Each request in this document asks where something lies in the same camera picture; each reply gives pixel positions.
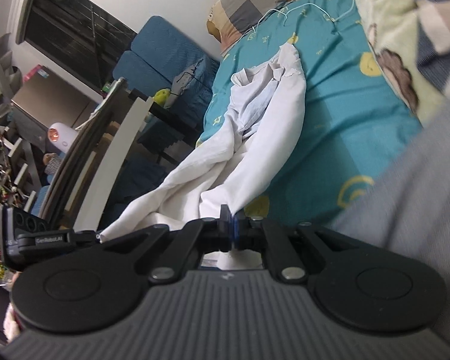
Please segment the white t-shirt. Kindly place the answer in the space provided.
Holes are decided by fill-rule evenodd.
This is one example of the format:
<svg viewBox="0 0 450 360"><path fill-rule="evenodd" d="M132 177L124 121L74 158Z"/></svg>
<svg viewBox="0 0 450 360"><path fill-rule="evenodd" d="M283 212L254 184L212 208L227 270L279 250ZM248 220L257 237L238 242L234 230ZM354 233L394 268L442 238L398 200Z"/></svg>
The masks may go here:
<svg viewBox="0 0 450 360"><path fill-rule="evenodd" d="M137 197L99 239L108 242L155 224L179 231L193 219L235 214L270 185L288 161L305 119L306 80L286 42L269 60L231 77L223 124L161 184Z"/></svg>

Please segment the white small heater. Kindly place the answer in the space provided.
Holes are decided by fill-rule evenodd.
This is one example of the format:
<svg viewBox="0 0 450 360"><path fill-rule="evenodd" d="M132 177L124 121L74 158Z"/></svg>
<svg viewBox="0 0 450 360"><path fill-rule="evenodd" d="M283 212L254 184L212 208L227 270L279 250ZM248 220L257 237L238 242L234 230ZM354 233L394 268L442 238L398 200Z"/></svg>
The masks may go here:
<svg viewBox="0 0 450 360"><path fill-rule="evenodd" d="M71 148L77 135L78 132L75 129L60 122L52 124L48 130L49 141L65 154Z"/></svg>

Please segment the white and black desk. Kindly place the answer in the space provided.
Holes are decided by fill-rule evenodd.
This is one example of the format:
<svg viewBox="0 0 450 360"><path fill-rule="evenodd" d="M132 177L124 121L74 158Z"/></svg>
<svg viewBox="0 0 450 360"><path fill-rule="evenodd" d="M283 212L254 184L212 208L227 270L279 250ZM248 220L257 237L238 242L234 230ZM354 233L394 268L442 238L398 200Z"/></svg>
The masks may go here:
<svg viewBox="0 0 450 360"><path fill-rule="evenodd" d="M150 97L129 90L127 80L119 78L72 141L39 217L51 228L97 230L125 161L141 148L136 140L146 126L147 114L184 134L190 146L201 134L199 128L183 123Z"/></svg>

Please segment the brown refrigerator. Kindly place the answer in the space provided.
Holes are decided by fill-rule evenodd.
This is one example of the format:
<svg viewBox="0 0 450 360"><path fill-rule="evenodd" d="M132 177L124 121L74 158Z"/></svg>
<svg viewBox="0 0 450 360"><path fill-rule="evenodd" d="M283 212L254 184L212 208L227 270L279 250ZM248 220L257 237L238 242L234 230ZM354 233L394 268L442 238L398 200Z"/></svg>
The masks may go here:
<svg viewBox="0 0 450 360"><path fill-rule="evenodd" d="M48 69L26 81L12 99L13 120L24 140L42 152L54 152L47 133L56 122L75 128L97 103Z"/></svg>

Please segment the green plush toy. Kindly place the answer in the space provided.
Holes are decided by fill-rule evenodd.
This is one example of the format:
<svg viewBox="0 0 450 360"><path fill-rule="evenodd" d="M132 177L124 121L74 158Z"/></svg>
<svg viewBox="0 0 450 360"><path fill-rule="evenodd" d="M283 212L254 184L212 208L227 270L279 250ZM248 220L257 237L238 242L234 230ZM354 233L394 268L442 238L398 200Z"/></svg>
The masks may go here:
<svg viewBox="0 0 450 360"><path fill-rule="evenodd" d="M170 89L163 88L153 95L153 101L156 102L156 104L159 105L160 107L165 107L167 105L167 99L169 98L169 96L170 96Z"/></svg>

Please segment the grey cloth on chair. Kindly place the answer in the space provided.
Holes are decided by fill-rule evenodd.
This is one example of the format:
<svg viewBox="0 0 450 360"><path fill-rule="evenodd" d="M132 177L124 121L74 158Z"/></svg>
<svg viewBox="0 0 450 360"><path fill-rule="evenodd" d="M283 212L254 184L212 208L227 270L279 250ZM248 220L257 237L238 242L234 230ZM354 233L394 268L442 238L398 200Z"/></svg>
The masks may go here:
<svg viewBox="0 0 450 360"><path fill-rule="evenodd" d="M170 88L170 97L172 99L182 95L185 89L193 83L194 80L200 78L203 70L204 59L201 58L197 62L187 67L179 73L173 80Z"/></svg>

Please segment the teal patterned bed sheet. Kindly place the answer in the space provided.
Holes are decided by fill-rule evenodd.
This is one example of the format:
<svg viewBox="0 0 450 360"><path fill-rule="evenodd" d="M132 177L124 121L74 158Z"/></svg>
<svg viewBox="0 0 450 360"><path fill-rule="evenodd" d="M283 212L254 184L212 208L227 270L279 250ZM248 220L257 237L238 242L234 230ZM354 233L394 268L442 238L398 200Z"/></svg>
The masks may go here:
<svg viewBox="0 0 450 360"><path fill-rule="evenodd" d="M245 212L325 224L374 185L421 126L382 77L354 1L297 0L226 53L203 139L224 122L232 75L268 60L285 42L297 48L305 72L305 121L289 160Z"/></svg>

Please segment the grey trouser leg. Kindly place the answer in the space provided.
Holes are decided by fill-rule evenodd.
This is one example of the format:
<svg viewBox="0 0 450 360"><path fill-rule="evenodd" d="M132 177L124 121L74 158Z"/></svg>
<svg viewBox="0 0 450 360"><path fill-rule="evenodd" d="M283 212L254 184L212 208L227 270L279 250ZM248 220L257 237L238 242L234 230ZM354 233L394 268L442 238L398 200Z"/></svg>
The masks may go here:
<svg viewBox="0 0 450 360"><path fill-rule="evenodd" d="M447 300L433 330L450 342L450 98L330 227L434 268L445 280Z"/></svg>

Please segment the blue covered chair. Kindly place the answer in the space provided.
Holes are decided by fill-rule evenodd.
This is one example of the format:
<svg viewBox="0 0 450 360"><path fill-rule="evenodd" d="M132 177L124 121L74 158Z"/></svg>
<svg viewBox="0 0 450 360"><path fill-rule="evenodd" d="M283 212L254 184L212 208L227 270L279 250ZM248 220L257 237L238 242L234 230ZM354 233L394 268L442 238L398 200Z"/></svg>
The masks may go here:
<svg viewBox="0 0 450 360"><path fill-rule="evenodd" d="M202 132L219 62L161 16L151 17L135 36L113 69L113 78L123 77L130 91L136 89L151 97L160 89L170 89L172 80L199 59L204 59L200 78L178 96L168 111Z"/></svg>

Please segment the dark window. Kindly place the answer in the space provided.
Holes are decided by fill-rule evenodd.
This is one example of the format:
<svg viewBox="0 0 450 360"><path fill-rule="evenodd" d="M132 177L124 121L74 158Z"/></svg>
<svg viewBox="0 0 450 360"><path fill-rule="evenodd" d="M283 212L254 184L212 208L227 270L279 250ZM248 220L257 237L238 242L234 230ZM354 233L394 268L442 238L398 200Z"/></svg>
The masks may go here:
<svg viewBox="0 0 450 360"><path fill-rule="evenodd" d="M25 0L16 42L27 42L104 95L135 37L135 31L90 0Z"/></svg>

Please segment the green fleece cartoon blanket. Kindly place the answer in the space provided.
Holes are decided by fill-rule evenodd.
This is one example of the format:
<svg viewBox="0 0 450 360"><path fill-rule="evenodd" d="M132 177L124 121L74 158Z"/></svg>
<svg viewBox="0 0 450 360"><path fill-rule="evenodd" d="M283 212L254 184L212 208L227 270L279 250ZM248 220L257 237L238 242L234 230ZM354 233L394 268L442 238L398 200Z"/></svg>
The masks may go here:
<svg viewBox="0 0 450 360"><path fill-rule="evenodd" d="M450 97L450 0L354 0L370 51L422 125Z"/></svg>

